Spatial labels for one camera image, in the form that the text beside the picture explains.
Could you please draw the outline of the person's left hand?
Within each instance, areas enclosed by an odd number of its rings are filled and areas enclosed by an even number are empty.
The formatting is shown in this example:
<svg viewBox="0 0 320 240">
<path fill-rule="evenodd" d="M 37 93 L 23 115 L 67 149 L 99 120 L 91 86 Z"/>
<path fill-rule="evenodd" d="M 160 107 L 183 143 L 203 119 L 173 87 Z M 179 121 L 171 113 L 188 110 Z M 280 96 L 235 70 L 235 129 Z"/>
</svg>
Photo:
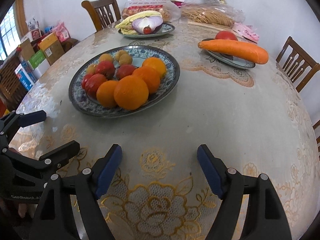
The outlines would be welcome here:
<svg viewBox="0 0 320 240">
<path fill-rule="evenodd" d="M 24 218 L 28 210 L 27 204 L 18 204 L 3 198 L 0 198 L 0 204 L 1 210 L 7 215 L 17 213 L 21 218 Z"/>
</svg>

